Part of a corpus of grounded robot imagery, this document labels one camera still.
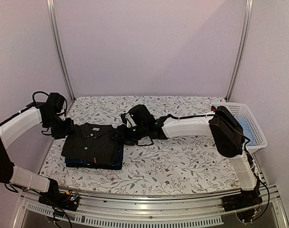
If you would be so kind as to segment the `blue plaid shirt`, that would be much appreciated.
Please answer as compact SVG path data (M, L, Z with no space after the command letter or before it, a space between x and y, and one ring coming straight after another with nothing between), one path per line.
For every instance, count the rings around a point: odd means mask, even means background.
M117 150L117 152L115 153L114 159L113 159L113 161L111 162L111 164L113 164L114 162L116 162L116 161L118 161L118 160L123 160L123 149L124 149L123 144L121 144L121 145L118 146L118 150Z

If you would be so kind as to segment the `black pinstriped long sleeve shirt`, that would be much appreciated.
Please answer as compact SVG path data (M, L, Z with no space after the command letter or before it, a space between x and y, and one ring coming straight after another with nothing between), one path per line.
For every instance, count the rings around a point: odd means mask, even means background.
M111 139L114 133L112 125L76 124L65 139L61 155L69 159L111 165L122 153L122 145Z

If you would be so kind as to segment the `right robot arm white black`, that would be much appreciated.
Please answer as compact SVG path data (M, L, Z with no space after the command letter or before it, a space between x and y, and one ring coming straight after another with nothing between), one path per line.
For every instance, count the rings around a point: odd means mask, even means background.
M224 106L212 107L206 114L176 117L171 114L156 119L145 105L137 105L121 114L122 124L116 128L115 139L127 145L136 145L142 138L151 141L180 136L212 137L220 155L230 160L239 179L242 193L241 207L256 200L259 178L254 173L252 156L247 150L251 139L244 128Z

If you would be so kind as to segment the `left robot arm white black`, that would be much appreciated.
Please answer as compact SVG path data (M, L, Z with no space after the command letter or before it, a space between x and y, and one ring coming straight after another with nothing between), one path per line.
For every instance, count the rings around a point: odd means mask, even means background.
M74 122L66 117L68 105L64 96L49 93L47 100L32 100L24 109L0 123L0 183L12 184L27 190L45 193L45 199L52 206L63 202L60 192L51 188L52 181L29 170L16 166L9 158L7 149L31 128L42 125L43 135L62 139L73 132Z

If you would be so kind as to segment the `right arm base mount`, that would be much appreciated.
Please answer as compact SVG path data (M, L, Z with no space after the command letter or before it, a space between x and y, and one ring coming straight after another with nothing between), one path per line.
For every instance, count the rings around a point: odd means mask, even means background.
M241 190L239 194L224 196L221 200L225 212L252 207L262 203L259 189Z

